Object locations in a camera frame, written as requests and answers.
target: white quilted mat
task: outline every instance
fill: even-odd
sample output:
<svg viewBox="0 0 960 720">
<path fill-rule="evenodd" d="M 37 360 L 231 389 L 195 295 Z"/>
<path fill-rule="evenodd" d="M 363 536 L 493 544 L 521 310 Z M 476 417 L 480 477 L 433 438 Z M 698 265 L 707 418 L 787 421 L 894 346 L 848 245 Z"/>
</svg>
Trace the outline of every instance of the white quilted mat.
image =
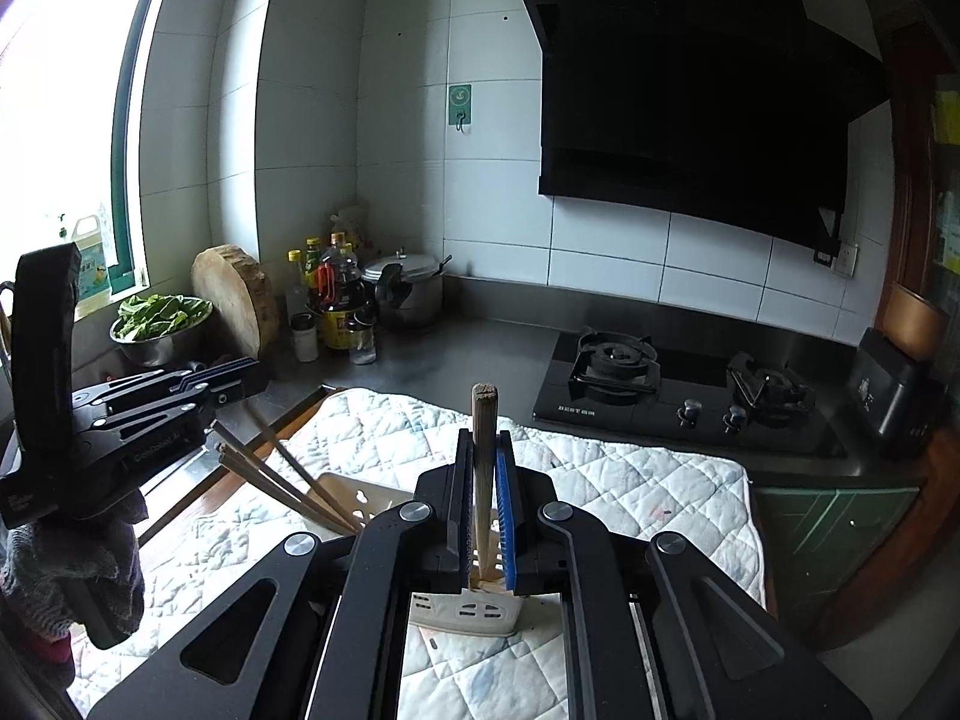
<svg viewBox="0 0 960 720">
<path fill-rule="evenodd" d="M 422 471 L 454 461 L 469 418 L 405 395 L 349 389 L 325 400 L 288 442 L 314 475 L 335 471 L 414 490 Z M 611 531 L 649 539 L 663 529 L 687 536 L 755 600 L 764 603 L 763 554 L 752 523 L 747 475 L 738 464 L 663 448 L 578 439 L 502 418 L 517 464 L 548 473 L 560 500 L 599 517 Z M 299 477 L 275 454 L 270 463 Z M 147 576 L 137 634 L 108 652 L 74 644 L 69 692 L 86 714 L 147 656 L 226 589 L 301 519 L 244 485 Z M 559 604 L 529 599 L 515 635 L 462 637 L 411 626 L 403 664 L 405 720 L 562 720 L 566 680 Z"/>
</svg>

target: pot lid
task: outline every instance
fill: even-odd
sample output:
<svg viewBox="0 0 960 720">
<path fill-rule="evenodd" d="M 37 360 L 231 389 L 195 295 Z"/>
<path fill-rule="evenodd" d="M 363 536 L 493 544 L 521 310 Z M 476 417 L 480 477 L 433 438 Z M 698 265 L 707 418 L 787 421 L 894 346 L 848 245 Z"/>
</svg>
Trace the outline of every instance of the pot lid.
<svg viewBox="0 0 960 720">
<path fill-rule="evenodd" d="M 380 279 L 383 269 L 387 265 L 400 264 L 401 276 L 404 281 L 424 281 L 434 276 L 440 270 L 437 258 L 429 254 L 407 254 L 404 250 L 398 251 L 391 257 L 374 260 L 363 269 L 365 281 Z"/>
</svg>

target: window frame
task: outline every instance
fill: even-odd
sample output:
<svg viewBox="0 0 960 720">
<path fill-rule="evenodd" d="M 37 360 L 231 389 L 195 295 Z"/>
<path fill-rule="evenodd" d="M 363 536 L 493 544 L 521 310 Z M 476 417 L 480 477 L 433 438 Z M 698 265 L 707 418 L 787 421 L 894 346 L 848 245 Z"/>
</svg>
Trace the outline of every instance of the window frame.
<svg viewBox="0 0 960 720">
<path fill-rule="evenodd" d="M 113 238 L 116 246 L 117 264 L 110 266 L 110 288 L 114 293 L 136 286 L 136 266 L 133 263 L 133 246 L 130 232 L 130 182 L 127 174 L 127 149 L 130 145 L 131 105 L 133 104 L 133 71 L 136 67 L 147 13 L 153 0 L 138 0 L 133 11 L 133 21 L 127 33 L 117 80 L 117 93 L 113 103 L 113 132 L 110 138 L 110 213 L 113 215 Z"/>
</svg>

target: green sign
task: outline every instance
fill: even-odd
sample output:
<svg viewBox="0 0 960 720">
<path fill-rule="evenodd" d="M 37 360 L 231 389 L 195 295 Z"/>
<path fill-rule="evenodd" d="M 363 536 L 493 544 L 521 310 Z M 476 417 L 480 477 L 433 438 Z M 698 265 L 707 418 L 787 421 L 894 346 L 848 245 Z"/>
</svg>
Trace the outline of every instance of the green sign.
<svg viewBox="0 0 960 720">
<path fill-rule="evenodd" d="M 448 92 L 448 124 L 463 127 L 470 123 L 470 85 L 468 83 L 451 86 Z"/>
</svg>

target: wooden cabinet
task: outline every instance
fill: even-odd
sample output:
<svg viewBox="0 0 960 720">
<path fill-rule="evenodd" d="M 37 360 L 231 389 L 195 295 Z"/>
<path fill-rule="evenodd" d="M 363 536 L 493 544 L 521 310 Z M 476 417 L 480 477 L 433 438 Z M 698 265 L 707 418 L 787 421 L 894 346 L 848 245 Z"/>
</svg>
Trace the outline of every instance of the wooden cabinet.
<svg viewBox="0 0 960 720">
<path fill-rule="evenodd" d="M 918 488 L 754 488 L 779 618 L 805 634 L 904 516 Z"/>
</svg>

